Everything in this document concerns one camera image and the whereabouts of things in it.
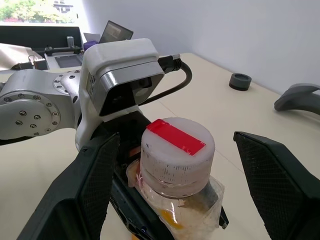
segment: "black cord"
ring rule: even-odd
[[[170,88],[169,90],[166,90],[162,93],[159,93],[158,95],[155,95],[155,96],[152,96],[152,97],[149,97],[146,101],[144,101],[143,103],[139,104],[139,106],[142,106],[142,105],[145,105],[145,104],[148,104],[148,103],[151,103],[155,100],[158,100],[158,99],[161,99],[169,94],[173,94],[175,93],[176,91],[180,90],[180,89],[183,89],[185,86],[187,86],[191,80],[192,80],[192,71],[190,69],[190,67],[185,64],[183,61],[181,61],[181,68],[180,68],[182,71],[185,72],[185,80],[180,83],[179,85],[173,87],[173,88]]]

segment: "beige table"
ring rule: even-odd
[[[249,91],[233,90],[228,86],[230,72],[193,54],[183,54],[182,59],[193,71],[190,85],[141,109],[151,121],[184,117],[203,124],[212,133],[216,152],[211,175],[225,185],[223,206],[230,221],[227,229],[217,229],[212,239],[269,240],[251,199],[233,133],[244,131],[285,144],[320,178],[320,117],[305,112],[275,112],[276,93],[254,83]],[[0,82],[7,78],[0,75]],[[170,73],[155,93],[183,79],[183,72]],[[0,147],[1,239],[19,235],[51,182],[75,159],[74,137],[74,130],[62,129]],[[100,239],[130,239],[111,205]]]

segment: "plastic bottle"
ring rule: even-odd
[[[142,135],[141,158],[127,168],[176,240],[205,240],[219,227],[224,186],[210,176],[215,142],[185,118],[158,119]]]

